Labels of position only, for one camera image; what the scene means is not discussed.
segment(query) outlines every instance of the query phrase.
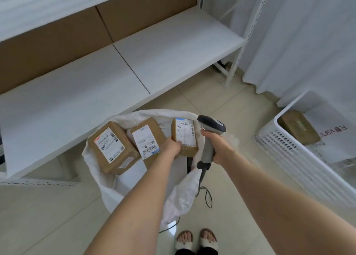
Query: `foot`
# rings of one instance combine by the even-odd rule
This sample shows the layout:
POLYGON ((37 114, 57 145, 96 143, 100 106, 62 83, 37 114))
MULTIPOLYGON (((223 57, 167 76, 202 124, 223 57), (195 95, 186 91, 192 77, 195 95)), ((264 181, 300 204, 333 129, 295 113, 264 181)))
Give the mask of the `foot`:
POLYGON ((211 230, 202 229, 200 231, 200 245, 203 248, 209 247, 217 250, 217 239, 211 230))
POLYGON ((176 239, 176 249, 192 250, 193 235, 190 231, 182 231, 176 239))

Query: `black pants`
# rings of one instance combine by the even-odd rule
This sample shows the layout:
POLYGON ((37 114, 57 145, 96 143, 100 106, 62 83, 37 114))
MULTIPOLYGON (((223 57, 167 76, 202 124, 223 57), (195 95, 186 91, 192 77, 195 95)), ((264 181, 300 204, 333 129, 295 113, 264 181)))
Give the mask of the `black pants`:
MULTIPOLYGON (((189 249, 178 249, 176 251, 176 255, 195 255, 195 253, 189 249)), ((197 255, 217 255, 217 251, 209 247, 200 248, 197 252, 197 255)))

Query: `shelf board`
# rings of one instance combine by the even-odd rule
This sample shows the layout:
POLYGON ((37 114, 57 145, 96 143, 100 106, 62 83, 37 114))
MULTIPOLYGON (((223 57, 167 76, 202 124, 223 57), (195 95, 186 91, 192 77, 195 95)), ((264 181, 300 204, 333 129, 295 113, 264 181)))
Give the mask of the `shelf board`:
POLYGON ((26 175, 148 96, 113 45, 0 95, 6 177, 26 175))
POLYGON ((0 41, 108 0, 0 0, 0 41))
POLYGON ((163 93, 238 48, 245 40, 197 6, 114 43, 151 93, 163 93))

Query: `hand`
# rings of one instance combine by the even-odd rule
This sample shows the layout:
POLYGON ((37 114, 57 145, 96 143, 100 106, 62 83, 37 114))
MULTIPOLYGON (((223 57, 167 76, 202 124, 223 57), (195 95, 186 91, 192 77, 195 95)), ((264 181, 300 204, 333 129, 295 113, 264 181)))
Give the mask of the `hand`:
POLYGON ((172 140, 171 136, 169 136, 166 141, 160 146, 159 152, 168 153, 175 157, 180 152, 181 145, 181 141, 175 142, 174 140, 172 140))
POLYGON ((235 149, 228 143, 227 140, 216 133, 205 129, 201 129, 200 132, 204 137, 209 138, 214 146, 216 153, 212 161, 219 165, 225 164, 228 158, 235 152, 235 149))

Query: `person's left hand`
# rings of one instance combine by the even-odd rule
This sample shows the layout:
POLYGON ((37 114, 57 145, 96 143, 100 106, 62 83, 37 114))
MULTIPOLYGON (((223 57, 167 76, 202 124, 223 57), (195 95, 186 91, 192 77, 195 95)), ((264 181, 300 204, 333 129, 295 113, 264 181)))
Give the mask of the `person's left hand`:
POLYGON ((166 141, 160 146, 159 152, 168 153, 175 157, 180 152, 181 145, 181 141, 175 142, 174 140, 172 140, 171 136, 169 136, 166 141))

